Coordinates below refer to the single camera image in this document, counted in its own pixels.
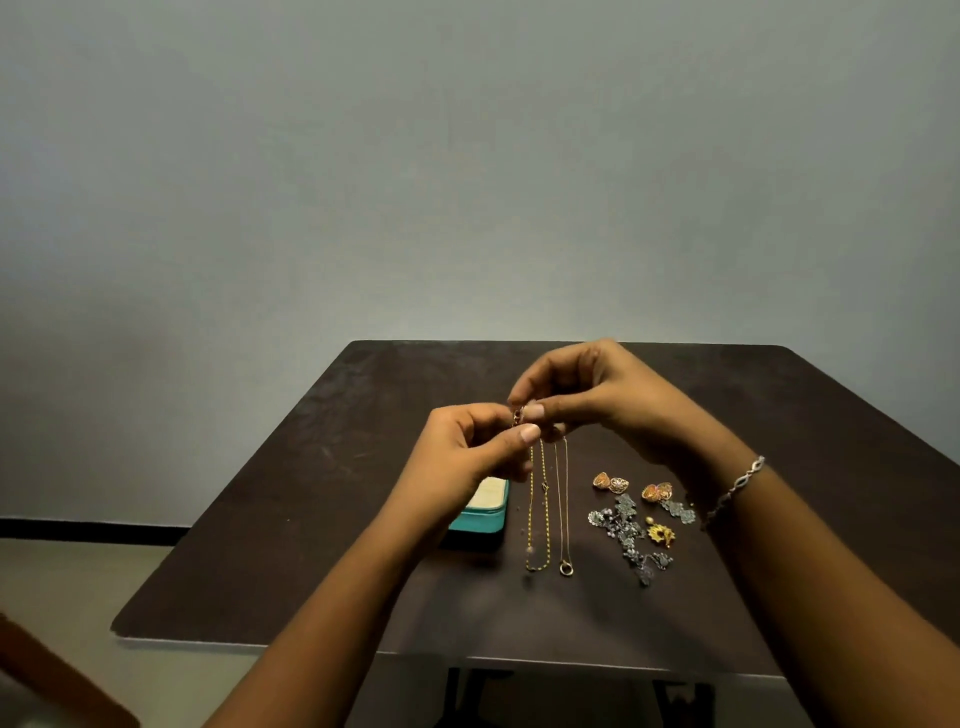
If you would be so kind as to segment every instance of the fingernail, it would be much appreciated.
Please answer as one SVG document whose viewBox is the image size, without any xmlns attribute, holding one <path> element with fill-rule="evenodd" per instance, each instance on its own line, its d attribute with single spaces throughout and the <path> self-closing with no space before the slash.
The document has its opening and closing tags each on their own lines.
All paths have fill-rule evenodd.
<svg viewBox="0 0 960 728">
<path fill-rule="evenodd" d="M 523 408 L 524 420 L 539 420 L 546 414 L 542 404 L 528 404 Z"/>
<path fill-rule="evenodd" d="M 536 425 L 521 425 L 520 426 L 520 439 L 523 440 L 527 445 L 534 442 L 538 437 L 540 437 L 540 428 Z"/>
</svg>

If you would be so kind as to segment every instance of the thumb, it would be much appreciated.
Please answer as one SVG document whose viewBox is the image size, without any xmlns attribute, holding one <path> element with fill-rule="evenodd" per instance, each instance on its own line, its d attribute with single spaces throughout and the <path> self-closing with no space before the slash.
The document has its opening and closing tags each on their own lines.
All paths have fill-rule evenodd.
<svg viewBox="0 0 960 728">
<path fill-rule="evenodd" d="M 501 465 L 524 455 L 539 437 L 540 428 L 537 425 L 520 425 L 504 430 L 483 445 L 470 448 L 470 452 L 477 462 L 477 470 L 490 474 Z"/>
<path fill-rule="evenodd" d="M 602 419 L 603 408 L 595 389 L 575 395 L 545 397 L 523 408 L 525 422 L 592 425 Z"/>
</svg>

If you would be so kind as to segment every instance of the hand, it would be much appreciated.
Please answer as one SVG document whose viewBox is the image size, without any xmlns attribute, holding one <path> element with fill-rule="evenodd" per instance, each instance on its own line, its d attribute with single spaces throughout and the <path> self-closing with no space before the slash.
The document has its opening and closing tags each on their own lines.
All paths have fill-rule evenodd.
<svg viewBox="0 0 960 728">
<path fill-rule="evenodd" d="M 383 521 L 409 529 L 417 543 L 442 536 L 489 475 L 525 480 L 536 425 L 512 427 L 502 404 L 435 409 L 381 510 Z"/>
<path fill-rule="evenodd" d="M 664 462 L 672 448 L 712 421 L 696 402 L 612 339 L 544 354 L 517 380 L 509 402 L 513 407 L 526 403 L 523 420 L 543 425 L 544 439 L 599 423 L 655 463 Z"/>
</svg>

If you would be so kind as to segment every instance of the finger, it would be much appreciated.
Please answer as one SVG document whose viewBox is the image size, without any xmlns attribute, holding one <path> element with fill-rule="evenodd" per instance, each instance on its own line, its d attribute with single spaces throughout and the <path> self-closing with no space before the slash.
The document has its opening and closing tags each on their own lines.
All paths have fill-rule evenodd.
<svg viewBox="0 0 960 728">
<path fill-rule="evenodd" d="M 513 407 L 520 407 L 557 391 L 588 389 L 593 384 L 593 363 L 597 355 L 595 342 L 547 352 L 520 375 L 507 401 Z"/>
<path fill-rule="evenodd" d="M 542 427 L 543 434 L 541 435 L 541 439 L 544 443 L 556 443 L 578 427 L 579 425 L 574 425 L 573 423 L 554 423 L 552 425 L 544 425 Z"/>
<path fill-rule="evenodd" d="M 534 469 L 534 464 L 530 460 L 511 460 L 505 465 L 493 469 L 490 473 L 493 477 L 502 477 L 512 483 L 524 483 L 530 477 L 530 472 Z"/>
<path fill-rule="evenodd" d="M 570 431 L 576 425 L 599 422 L 603 417 L 600 394 L 598 389 L 590 389 L 575 395 L 556 395 L 537 400 L 523 408 L 523 421 L 539 423 L 544 429 L 559 423 L 564 426 L 564 431 Z"/>
<path fill-rule="evenodd" d="M 526 460 L 530 446 L 540 437 L 540 428 L 537 425 L 526 424 L 512 427 L 494 437 L 484 445 L 470 449 L 477 472 L 481 475 L 493 473 L 499 468 L 508 466 L 511 461 Z"/>
<path fill-rule="evenodd" d="M 458 404 L 445 408 L 447 414 L 460 427 L 463 442 L 469 447 L 482 445 L 497 433 L 513 426 L 514 413 L 503 404 L 477 402 Z"/>
</svg>

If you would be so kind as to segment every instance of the forearm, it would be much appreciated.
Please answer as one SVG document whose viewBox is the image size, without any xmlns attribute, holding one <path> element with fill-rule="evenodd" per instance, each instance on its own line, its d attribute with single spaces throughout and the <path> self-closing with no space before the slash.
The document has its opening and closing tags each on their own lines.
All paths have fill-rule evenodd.
<svg viewBox="0 0 960 728">
<path fill-rule="evenodd" d="M 684 434 L 669 465 L 703 515 L 755 459 L 706 416 Z M 770 465 L 709 532 L 818 724 L 956 723 L 960 650 L 846 548 Z"/>
<path fill-rule="evenodd" d="M 342 725 L 416 547 L 374 521 L 206 725 Z"/>
</svg>

